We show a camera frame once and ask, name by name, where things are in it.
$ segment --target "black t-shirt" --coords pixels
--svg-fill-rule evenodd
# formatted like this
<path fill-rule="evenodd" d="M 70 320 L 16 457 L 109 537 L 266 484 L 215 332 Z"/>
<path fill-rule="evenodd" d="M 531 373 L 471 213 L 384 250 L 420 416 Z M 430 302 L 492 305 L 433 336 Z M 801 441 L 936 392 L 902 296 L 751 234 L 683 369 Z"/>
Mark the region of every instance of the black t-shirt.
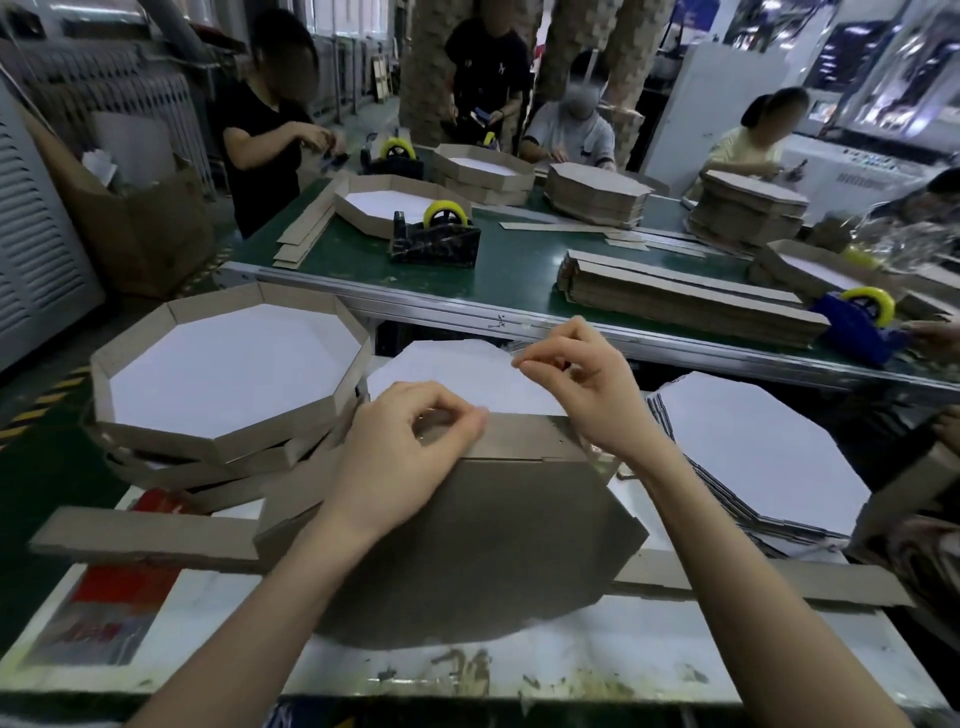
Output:
<path fill-rule="evenodd" d="M 246 84 L 236 84 L 221 91 L 213 113 L 213 131 L 220 145 L 227 168 L 227 180 L 233 194 L 233 216 L 240 234 L 250 237 L 300 195 L 297 169 L 300 167 L 300 144 L 294 141 L 279 155 L 253 169 L 233 166 L 224 146 L 224 129 L 240 129 L 250 136 L 272 132 L 288 121 L 313 120 L 295 103 L 280 101 L 274 111 L 253 93 Z"/>
<path fill-rule="evenodd" d="M 492 37 L 483 21 L 473 17 L 453 30 L 444 49 L 457 66 L 453 97 L 462 114 L 474 109 L 493 113 L 530 84 L 527 44 L 516 31 Z"/>

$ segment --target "white t-shirt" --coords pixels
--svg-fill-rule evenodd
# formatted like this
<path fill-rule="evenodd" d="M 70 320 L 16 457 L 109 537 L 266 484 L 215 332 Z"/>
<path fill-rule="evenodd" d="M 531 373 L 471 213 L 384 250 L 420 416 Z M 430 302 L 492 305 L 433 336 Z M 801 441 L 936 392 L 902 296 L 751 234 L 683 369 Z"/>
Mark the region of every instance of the white t-shirt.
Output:
<path fill-rule="evenodd" d="M 707 161 L 762 164 L 765 161 L 780 161 L 781 153 L 779 144 L 774 144 L 768 149 L 760 149 L 750 140 L 750 130 L 746 127 L 737 127 L 720 137 L 720 141 L 710 149 Z M 691 202 L 699 202 L 703 192 L 704 186 L 698 175 L 684 197 Z"/>
<path fill-rule="evenodd" d="M 610 122 L 596 111 L 589 119 L 574 118 L 557 101 L 548 101 L 540 107 L 524 138 L 531 138 L 550 151 L 563 147 L 570 161 L 591 167 L 606 159 L 614 161 Z M 545 159 L 539 166 L 551 163 Z"/>

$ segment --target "person's left hand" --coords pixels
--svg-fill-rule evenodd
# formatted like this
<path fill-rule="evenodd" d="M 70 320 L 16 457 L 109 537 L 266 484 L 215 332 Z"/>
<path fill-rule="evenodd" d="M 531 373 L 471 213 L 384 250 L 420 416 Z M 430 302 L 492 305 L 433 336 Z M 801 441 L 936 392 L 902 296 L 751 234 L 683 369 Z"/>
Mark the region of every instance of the person's left hand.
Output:
<path fill-rule="evenodd" d="M 456 422 L 424 446 L 413 425 L 430 409 L 446 410 Z M 483 433 L 488 414 L 435 381 L 397 382 L 357 410 L 336 485 L 320 513 L 372 542 L 382 538 L 426 504 Z"/>

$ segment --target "person's right hand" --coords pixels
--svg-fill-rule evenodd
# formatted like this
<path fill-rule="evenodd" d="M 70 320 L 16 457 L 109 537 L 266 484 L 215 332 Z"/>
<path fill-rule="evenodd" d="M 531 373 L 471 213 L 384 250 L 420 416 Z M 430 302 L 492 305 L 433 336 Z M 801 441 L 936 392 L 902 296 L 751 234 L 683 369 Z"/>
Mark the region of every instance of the person's right hand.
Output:
<path fill-rule="evenodd" d="M 302 121 L 289 121 L 287 123 L 290 125 L 290 131 L 295 139 L 299 139 L 321 154 L 336 143 L 336 136 L 332 132 L 323 127 L 318 127 L 316 124 L 307 124 Z"/>
<path fill-rule="evenodd" d="M 903 326 L 914 336 L 912 348 L 947 363 L 960 362 L 960 322 L 909 321 Z"/>
<path fill-rule="evenodd" d="M 557 398 L 584 437 L 631 465 L 645 467 L 673 445 L 623 354 L 580 316 L 523 350 L 514 366 Z"/>

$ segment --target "yellow tape roll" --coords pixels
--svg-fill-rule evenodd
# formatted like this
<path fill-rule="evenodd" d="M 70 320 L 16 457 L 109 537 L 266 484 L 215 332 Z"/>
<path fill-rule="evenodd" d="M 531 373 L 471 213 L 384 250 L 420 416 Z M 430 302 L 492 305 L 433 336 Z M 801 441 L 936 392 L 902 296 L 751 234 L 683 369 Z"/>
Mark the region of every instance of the yellow tape roll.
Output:
<path fill-rule="evenodd" d="M 431 225 L 442 225 L 444 223 L 466 225 L 467 214 L 462 207 L 452 200 L 437 200 L 423 213 L 423 226 L 429 228 Z"/>
<path fill-rule="evenodd" d="M 894 320 L 894 312 L 897 305 L 889 293 L 882 288 L 874 288 L 872 285 L 864 285 L 859 288 L 851 288 L 840 294 L 844 301 L 858 301 L 866 303 L 865 308 L 874 318 L 874 325 L 885 327 Z"/>
<path fill-rule="evenodd" d="M 414 152 L 413 145 L 406 139 L 401 139 L 399 136 L 391 136 L 383 142 L 383 146 L 380 147 L 380 158 L 383 159 L 386 157 L 416 159 L 417 153 Z"/>

